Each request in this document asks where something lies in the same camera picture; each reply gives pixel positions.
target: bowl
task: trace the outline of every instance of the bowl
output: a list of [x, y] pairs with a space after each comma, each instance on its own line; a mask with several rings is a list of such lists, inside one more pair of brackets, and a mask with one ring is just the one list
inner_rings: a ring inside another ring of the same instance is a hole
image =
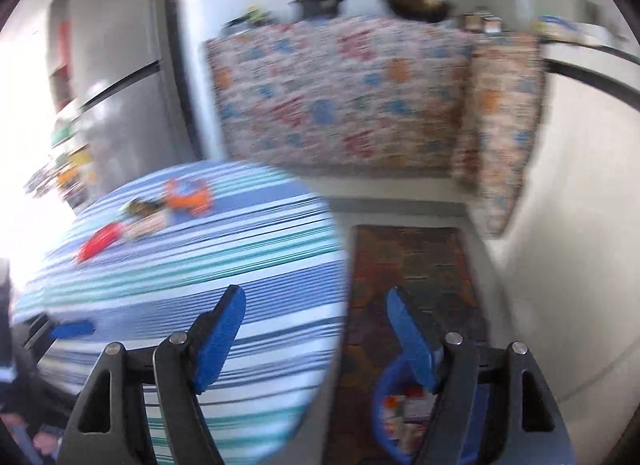
[[451, 3], [447, 0], [384, 0], [398, 17], [422, 22], [441, 22], [449, 16]]

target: orange toy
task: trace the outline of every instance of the orange toy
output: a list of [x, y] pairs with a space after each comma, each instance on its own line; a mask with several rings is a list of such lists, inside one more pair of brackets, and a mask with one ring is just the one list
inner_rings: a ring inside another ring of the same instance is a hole
[[166, 183], [166, 195], [164, 203], [172, 209], [187, 209], [191, 214], [202, 214], [209, 210], [212, 202], [212, 196], [209, 193], [209, 187], [206, 183], [202, 185], [192, 194], [181, 196], [176, 191], [176, 181], [169, 180]]

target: patterned rug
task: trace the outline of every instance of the patterned rug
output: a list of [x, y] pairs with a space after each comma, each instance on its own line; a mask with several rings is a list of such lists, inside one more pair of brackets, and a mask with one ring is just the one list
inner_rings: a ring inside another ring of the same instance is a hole
[[486, 323], [456, 228], [356, 228], [347, 334], [324, 465], [392, 464], [371, 428], [380, 375], [401, 353], [386, 317], [385, 292], [403, 285], [445, 331], [486, 341]]

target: red object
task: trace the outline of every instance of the red object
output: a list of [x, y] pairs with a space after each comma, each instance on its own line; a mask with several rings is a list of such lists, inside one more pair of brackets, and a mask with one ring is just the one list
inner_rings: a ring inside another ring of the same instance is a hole
[[67, 75], [71, 76], [71, 26], [68, 19], [58, 25], [58, 42], [61, 64], [66, 66]]
[[421, 385], [407, 385], [402, 389], [407, 398], [421, 398], [424, 392]]
[[123, 232], [123, 223], [109, 223], [108, 225], [103, 226], [93, 236], [91, 236], [89, 241], [82, 245], [78, 255], [76, 255], [76, 261], [78, 261], [78, 263], [82, 263], [83, 261], [94, 257], [94, 255], [99, 254], [111, 243], [122, 236]]

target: blue striped tablecloth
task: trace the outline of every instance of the blue striped tablecloth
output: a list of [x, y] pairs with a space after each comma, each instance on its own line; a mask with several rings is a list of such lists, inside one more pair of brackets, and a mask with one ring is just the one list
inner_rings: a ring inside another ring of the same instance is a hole
[[[211, 213], [118, 241], [83, 265], [73, 261], [128, 200], [158, 198], [168, 178], [203, 178]], [[140, 178], [75, 221], [15, 306], [20, 321], [42, 310], [90, 318], [95, 334], [56, 341], [43, 376], [79, 391], [105, 344], [156, 345], [241, 285], [246, 316], [220, 378], [200, 397], [227, 465], [253, 464], [294, 435], [338, 347], [346, 315], [346, 254], [326, 204], [286, 173], [247, 163], [198, 162]], [[159, 463], [172, 463], [158, 399], [145, 390]]]

